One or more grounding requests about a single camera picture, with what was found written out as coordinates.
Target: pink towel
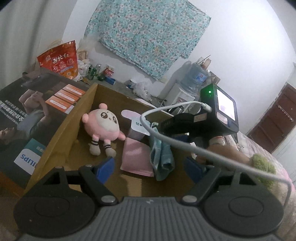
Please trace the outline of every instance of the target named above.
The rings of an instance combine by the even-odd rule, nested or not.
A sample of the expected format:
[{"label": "pink towel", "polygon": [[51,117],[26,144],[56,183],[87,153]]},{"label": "pink towel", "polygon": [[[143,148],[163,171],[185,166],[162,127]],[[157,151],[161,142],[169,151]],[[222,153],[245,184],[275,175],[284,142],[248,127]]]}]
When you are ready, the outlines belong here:
[{"label": "pink towel", "polygon": [[120,169],[143,176],[153,177],[153,168],[149,158],[150,151],[149,146],[127,137],[124,142]]}]

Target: wooden door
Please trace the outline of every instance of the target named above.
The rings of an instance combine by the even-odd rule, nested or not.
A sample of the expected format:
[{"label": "wooden door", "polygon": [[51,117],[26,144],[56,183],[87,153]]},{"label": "wooden door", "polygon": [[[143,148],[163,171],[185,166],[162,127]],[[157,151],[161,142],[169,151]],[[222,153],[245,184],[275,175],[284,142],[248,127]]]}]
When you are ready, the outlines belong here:
[{"label": "wooden door", "polygon": [[296,89],[287,84],[248,137],[272,152],[296,125]]}]

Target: screen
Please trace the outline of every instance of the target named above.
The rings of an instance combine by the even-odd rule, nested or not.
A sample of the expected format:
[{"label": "screen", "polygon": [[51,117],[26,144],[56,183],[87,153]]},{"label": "screen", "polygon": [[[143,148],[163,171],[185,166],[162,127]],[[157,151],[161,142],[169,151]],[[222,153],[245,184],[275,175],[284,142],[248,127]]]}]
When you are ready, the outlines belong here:
[{"label": "screen", "polygon": [[219,110],[235,121],[233,101],[217,89]]}]

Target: snack bag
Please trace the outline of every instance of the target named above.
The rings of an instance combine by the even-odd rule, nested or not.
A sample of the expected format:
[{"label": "snack bag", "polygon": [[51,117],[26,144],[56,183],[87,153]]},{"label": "snack bag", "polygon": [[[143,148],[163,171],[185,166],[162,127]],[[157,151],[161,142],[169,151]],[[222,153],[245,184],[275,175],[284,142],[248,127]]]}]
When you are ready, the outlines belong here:
[{"label": "snack bag", "polygon": [[102,72],[103,76],[111,77],[114,71],[110,70],[109,67],[105,68],[105,70]]},{"label": "snack bag", "polygon": [[78,74],[75,41],[61,44],[37,57],[40,67],[45,67],[69,79]]}]

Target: power cord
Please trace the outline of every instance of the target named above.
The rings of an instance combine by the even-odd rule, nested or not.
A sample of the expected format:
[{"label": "power cord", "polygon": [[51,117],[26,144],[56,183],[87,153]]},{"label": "power cord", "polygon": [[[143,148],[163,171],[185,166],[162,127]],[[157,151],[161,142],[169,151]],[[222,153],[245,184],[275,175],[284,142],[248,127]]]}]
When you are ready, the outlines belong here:
[{"label": "power cord", "polygon": [[217,161],[220,164],[222,164],[224,166],[227,166],[229,168],[238,169],[238,170],[241,170],[242,172],[245,172],[245,173],[257,176],[257,177],[262,177],[262,178],[266,178],[266,179],[269,179],[269,180],[285,183],[288,186],[287,197],[286,197],[285,203],[284,203],[284,208],[286,208],[286,206],[288,204],[288,201],[289,201],[289,198],[290,198],[290,195],[291,195],[291,191],[292,191],[292,186],[291,186],[292,183],[289,180],[284,179],[284,178],[280,178],[280,177],[278,177],[278,176],[276,176],[274,174],[271,174],[271,173],[267,173],[267,172],[257,170],[255,168],[249,167],[249,166],[247,166],[245,164],[238,163],[238,162],[236,162],[234,160],[231,160],[229,158],[226,158],[226,157],[221,156],[219,154],[216,154],[214,152],[208,151],[206,149],[203,149],[203,148],[200,148],[200,147],[197,147],[197,146],[191,146],[189,143],[182,142],[182,141],[179,141],[179,140],[175,140],[173,138],[162,135],[162,134],[160,134],[158,132],[155,132],[145,121],[146,120],[145,116],[147,116],[149,114],[152,114],[152,113],[155,113],[155,112],[158,112],[158,111],[161,111],[161,110],[167,110],[167,109],[170,109],[170,108],[178,107],[178,106],[181,106],[181,105],[192,104],[192,103],[200,104],[202,106],[202,108],[204,108],[207,112],[212,112],[212,108],[209,105],[205,104],[205,103],[202,103],[202,102],[199,102],[199,101],[182,102],[182,103],[177,103],[177,104],[174,104],[174,105],[159,107],[159,108],[148,110],[148,111],[144,112],[140,116],[141,124],[144,126],[144,128],[152,136],[154,136],[157,139],[162,140],[162,141],[170,144],[173,147],[176,147],[176,148],[184,150],[184,151],[189,151],[189,152],[192,152],[192,153],[195,153],[195,154],[199,154],[199,155],[201,155],[203,157],[206,157],[208,160],[210,160],[212,162]]}]

